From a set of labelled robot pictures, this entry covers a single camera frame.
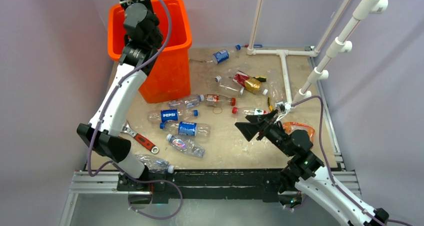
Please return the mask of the red white label bottle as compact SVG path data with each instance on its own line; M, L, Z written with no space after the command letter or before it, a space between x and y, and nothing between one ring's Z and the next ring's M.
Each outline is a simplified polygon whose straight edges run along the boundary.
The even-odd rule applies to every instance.
M254 107L233 107L232 114L234 115L265 115L268 114L269 111L262 110Z

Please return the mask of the orange snack pouch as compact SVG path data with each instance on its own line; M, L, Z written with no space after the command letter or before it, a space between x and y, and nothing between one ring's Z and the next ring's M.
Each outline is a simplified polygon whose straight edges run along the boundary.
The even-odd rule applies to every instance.
M285 123L282 124L282 127L287 134L291 134L296 130L306 131L308 136L309 136L309 140L311 141L311 143L314 142L315 129L312 128L309 125L298 123L298 122L285 122Z

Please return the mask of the red cap small bottle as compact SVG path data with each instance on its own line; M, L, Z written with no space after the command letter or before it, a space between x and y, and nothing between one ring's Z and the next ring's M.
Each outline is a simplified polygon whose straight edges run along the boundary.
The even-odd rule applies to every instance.
M234 106L236 104L236 98L220 94L205 94L204 98L205 104L212 107L221 107L225 105Z

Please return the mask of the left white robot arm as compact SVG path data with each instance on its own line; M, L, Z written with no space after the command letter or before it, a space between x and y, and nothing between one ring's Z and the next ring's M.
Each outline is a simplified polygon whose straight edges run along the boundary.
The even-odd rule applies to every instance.
M131 142L120 137L130 105L150 74L163 48L160 21L150 0L136 0L122 6L125 46L115 79L89 123L81 123L77 134L88 147L87 170L91 176L92 153L108 158L129 177L136 190L149 185L149 169L131 152Z

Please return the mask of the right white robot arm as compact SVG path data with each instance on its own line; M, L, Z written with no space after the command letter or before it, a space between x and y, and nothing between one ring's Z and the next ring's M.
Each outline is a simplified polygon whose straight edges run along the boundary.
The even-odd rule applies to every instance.
M340 225L386 225L389 214L374 208L348 190L311 150L313 143L305 130L287 133L277 122L277 111L248 115L235 127L247 141L266 138L290 157L281 172L282 190L295 188L330 213Z

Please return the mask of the orange plastic bin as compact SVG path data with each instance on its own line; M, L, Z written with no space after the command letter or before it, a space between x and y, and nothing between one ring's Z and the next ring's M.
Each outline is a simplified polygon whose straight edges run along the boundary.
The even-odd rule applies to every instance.
M185 6L183 0L163 2L169 10L170 20L158 0L152 0L151 4L159 20L158 29L163 36L170 35L169 42L154 64L146 66L150 74L141 86L127 92L123 88L118 89L113 96L113 103L120 99L130 101L136 92L139 92L147 103L171 101L191 92L188 50L192 45L192 35ZM125 64L124 68L119 70L114 85L147 59L150 52L149 48L143 49L129 41L124 21L124 9L119 4L111 7L108 20L108 54L112 60Z

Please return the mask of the red gold snack wrapper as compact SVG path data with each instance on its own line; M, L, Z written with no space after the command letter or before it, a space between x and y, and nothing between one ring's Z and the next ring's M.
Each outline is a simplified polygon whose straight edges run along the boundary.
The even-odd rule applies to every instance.
M248 74L242 71L236 71L232 80L253 94L258 94L258 95L268 94L268 89L263 85L262 82L260 82L256 78L249 76Z

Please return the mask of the large clear bottle white cap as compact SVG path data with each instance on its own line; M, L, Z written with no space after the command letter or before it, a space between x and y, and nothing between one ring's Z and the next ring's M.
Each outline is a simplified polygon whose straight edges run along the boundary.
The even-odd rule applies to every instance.
M244 87L233 81L232 78L216 76L215 77L217 92L219 94L238 98L243 95Z

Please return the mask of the crushed red blue label bottle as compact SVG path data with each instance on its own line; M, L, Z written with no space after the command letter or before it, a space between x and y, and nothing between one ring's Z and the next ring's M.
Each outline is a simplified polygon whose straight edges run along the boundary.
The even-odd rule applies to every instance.
M185 155L203 158L205 154L205 149L190 138L181 135L168 134L166 136L166 140L174 149Z

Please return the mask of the blue label clear bottle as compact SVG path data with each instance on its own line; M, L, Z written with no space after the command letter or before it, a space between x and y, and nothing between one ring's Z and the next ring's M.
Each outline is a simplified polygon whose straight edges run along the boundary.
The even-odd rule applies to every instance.
M190 137L209 137L211 131L208 124L185 121L162 122L159 127L170 134Z

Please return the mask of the small clear bottle white cap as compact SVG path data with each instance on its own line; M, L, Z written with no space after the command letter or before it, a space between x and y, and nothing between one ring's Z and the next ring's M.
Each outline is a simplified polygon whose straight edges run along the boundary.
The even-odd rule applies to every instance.
M205 100L205 96L203 94L190 94L188 96L178 98L168 102L168 105L171 109L176 108L192 108L198 106L200 102Z

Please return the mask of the Pepsi label clear bottle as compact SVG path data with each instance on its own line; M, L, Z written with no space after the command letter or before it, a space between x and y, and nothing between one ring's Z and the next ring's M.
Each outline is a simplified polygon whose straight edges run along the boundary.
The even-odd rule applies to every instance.
M149 112L147 119L151 123L184 121L199 116L198 110L166 109Z

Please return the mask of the blue label bottle far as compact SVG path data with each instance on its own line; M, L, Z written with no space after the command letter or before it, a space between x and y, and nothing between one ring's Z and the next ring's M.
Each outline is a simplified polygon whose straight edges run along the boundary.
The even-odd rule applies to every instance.
M207 59L207 62L212 62L216 65L221 64L228 59L236 57L241 50L241 45L235 45L232 47L221 49L215 53L212 53L209 58Z

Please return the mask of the blue cap pen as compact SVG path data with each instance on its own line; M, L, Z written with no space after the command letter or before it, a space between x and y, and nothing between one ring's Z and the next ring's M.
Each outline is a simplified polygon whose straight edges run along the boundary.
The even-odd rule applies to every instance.
M252 48L262 48L263 47L263 45L261 45L261 44L253 44L252 45Z

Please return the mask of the crushed bottle at table edge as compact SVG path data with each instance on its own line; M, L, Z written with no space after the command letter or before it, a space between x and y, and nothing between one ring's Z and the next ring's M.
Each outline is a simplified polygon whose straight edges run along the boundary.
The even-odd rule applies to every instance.
M172 174L174 172L175 166L165 159L148 154L135 154L135 156L149 168L149 172L160 174Z

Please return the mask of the white PVC diagonal pole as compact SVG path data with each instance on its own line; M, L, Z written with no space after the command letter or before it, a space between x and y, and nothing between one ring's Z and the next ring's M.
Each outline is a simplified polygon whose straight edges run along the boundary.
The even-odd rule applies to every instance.
M326 67L331 60L339 53L349 52L352 50L352 42L348 40L349 36L353 33L361 21L363 21L370 14L381 14L388 7L388 0L361 0L352 13L352 17L347 22L340 34L335 37L333 42L329 45L325 52L325 56L319 64L312 70L308 76L305 84L299 89L294 98L292 99L291 106L294 107L300 103L301 100L307 99L312 96L309 88L319 80L325 80L329 77Z

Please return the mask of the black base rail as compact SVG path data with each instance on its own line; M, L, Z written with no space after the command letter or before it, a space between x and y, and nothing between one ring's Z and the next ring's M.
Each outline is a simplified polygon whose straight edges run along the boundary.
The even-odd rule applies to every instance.
M240 199L279 202L297 207L305 196L286 183L282 169L176 169L174 173L149 173L150 183L140 183L120 173L117 190L147 196L151 203L169 199Z

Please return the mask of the white PVC pipe frame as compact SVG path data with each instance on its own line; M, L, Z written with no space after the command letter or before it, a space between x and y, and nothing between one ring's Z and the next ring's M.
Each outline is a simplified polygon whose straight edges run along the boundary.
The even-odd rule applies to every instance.
M351 0L246 0L254 12L249 55L280 57L285 96L291 102L288 56L316 57ZM261 44L262 48L252 48Z

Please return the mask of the aluminium frame rail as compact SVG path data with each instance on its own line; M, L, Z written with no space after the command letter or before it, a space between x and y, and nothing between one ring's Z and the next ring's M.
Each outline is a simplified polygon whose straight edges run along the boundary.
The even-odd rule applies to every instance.
M97 176L89 176L87 171L75 171L65 201L59 225L70 225L72 216L80 195L85 194L128 194L127 191L118 191L117 171L103 171Z

